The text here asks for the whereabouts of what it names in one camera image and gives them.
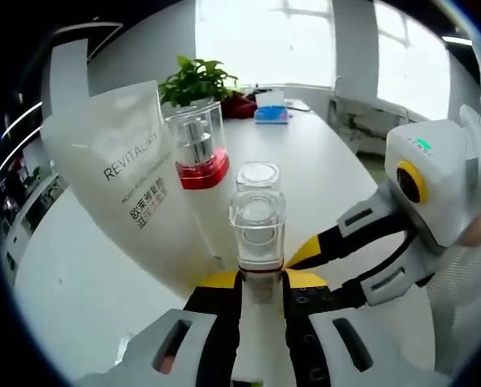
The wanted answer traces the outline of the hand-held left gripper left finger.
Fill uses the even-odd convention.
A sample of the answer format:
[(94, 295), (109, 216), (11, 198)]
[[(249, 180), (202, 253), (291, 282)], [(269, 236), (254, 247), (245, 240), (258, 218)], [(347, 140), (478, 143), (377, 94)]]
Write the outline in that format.
[(183, 309), (170, 309), (128, 344), (120, 386), (228, 386), (239, 345), (242, 274), (200, 283)]

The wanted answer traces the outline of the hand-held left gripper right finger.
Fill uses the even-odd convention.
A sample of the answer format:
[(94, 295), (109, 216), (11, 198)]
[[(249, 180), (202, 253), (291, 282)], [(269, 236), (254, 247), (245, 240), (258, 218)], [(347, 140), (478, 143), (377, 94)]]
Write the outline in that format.
[(343, 309), (319, 276), (283, 272), (285, 339), (299, 386), (419, 386), (421, 370), (365, 309)]

